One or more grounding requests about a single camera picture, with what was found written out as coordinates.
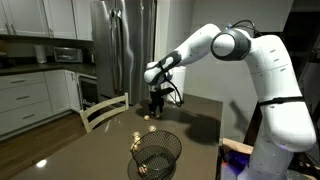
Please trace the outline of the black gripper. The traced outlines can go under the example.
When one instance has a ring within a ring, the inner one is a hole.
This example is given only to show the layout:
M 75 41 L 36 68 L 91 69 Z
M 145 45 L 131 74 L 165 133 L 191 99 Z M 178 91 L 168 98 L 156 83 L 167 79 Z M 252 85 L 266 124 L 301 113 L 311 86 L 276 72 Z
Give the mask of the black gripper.
M 174 89 L 171 87 L 165 88 L 165 89 L 158 89 L 156 91 L 151 91 L 151 102 L 149 103 L 149 115 L 154 117 L 154 112 L 156 111 L 156 108 L 159 108 L 160 112 L 157 112 L 156 115 L 159 115 L 159 118 L 162 118 L 162 111 L 164 106 L 164 99 L 163 96 L 170 94 L 173 92 Z

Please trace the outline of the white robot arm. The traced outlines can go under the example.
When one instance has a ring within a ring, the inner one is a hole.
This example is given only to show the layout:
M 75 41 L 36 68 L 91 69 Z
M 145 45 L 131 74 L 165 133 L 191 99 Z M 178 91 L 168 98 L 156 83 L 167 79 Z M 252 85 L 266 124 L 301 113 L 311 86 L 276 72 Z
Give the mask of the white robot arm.
M 235 26 L 221 30 L 206 24 L 163 59 L 149 64 L 144 80 L 159 86 L 169 70 L 207 54 L 246 62 L 262 112 L 253 152 L 237 180 L 286 180 L 294 154 L 311 149 L 317 136 L 284 43 L 276 35 L 252 37 Z

